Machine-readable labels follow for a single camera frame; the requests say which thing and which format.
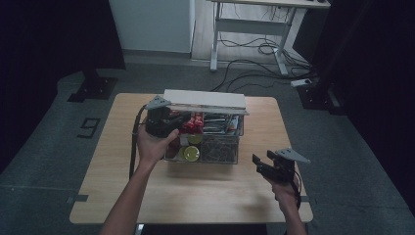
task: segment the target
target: human hand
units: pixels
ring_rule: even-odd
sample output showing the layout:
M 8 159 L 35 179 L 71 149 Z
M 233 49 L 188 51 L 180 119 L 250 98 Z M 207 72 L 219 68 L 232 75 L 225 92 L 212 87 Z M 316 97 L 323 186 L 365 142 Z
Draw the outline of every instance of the human hand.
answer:
M 137 147 L 140 155 L 140 166 L 146 166 L 152 169 L 161 159 L 167 150 L 168 144 L 174 140 L 179 131 L 171 131 L 166 138 L 155 137 L 146 131 L 146 127 L 141 125 L 138 128 Z
M 277 183 L 269 178 L 263 177 L 272 186 L 272 192 L 275 194 L 275 200 L 278 201 L 282 212 L 287 210 L 297 210 L 296 193 L 289 183 Z M 294 183 L 299 187 L 299 180 L 294 177 Z

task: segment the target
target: human arm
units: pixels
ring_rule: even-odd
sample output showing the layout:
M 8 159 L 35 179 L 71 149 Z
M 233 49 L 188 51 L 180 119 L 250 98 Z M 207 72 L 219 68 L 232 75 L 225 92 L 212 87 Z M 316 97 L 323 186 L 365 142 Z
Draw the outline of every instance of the human arm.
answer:
M 275 200 L 280 205 L 281 212 L 286 218 L 288 235 L 305 235 L 305 227 L 301 222 L 299 210 L 297 209 L 297 199 L 293 187 L 290 184 L 274 182 L 264 177 L 272 186 Z M 299 185 L 299 180 L 295 177 L 295 183 Z
M 139 164 L 104 222 L 101 235 L 134 233 L 150 174 L 165 153 L 168 144 L 177 135 L 176 129 L 167 138 L 160 139 L 148 134 L 143 125 L 139 127 L 137 141 Z

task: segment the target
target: forearm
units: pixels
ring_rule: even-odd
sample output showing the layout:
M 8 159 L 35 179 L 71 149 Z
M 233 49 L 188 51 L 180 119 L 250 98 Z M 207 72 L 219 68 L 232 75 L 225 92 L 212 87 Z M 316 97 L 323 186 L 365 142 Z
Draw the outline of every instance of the forearm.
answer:
M 133 234 L 151 171 L 150 166 L 137 167 L 110 211 L 100 234 Z
M 299 211 L 296 205 L 281 207 L 281 211 L 286 218 L 288 235 L 305 235 L 305 227 L 301 221 Z

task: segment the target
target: black cable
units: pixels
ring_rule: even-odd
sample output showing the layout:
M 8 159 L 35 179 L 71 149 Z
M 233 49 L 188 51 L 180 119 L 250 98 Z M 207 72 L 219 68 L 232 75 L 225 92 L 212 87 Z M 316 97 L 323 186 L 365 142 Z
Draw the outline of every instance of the black cable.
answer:
M 140 125 L 141 115 L 143 114 L 146 105 L 141 107 L 138 115 L 135 117 L 134 126 L 132 127 L 132 138 L 131 138 L 131 160 L 130 160 L 130 169 L 129 169 L 129 178 L 131 178 L 132 174 L 134 173 L 135 167 L 135 158 L 137 154 L 137 140 L 138 140 L 138 126 Z

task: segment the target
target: white wall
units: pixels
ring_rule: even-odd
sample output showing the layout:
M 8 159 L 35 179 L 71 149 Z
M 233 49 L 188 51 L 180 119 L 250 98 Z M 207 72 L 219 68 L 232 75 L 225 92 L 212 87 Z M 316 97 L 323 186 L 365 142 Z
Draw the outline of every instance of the white wall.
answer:
M 110 0 L 121 48 L 190 53 L 195 0 Z

